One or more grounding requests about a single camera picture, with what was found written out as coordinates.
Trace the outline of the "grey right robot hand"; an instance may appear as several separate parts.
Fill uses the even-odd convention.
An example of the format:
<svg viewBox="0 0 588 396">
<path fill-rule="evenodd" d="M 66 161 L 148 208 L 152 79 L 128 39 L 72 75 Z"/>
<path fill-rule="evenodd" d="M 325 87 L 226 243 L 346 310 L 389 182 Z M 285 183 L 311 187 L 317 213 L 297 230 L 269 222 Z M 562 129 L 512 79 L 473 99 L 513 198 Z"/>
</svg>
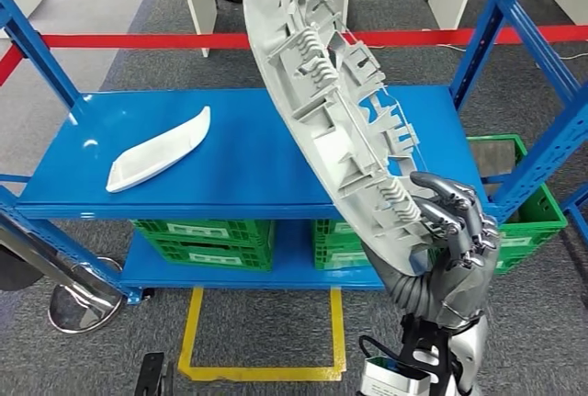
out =
<svg viewBox="0 0 588 396">
<path fill-rule="evenodd" d="M 414 201 L 439 232 L 437 246 L 442 249 L 422 282 L 427 309 L 416 314 L 451 329 L 477 319 L 498 261 L 497 222 L 483 212 L 473 187 L 428 172 L 412 172 L 410 179 L 434 193 Z"/>
</svg>

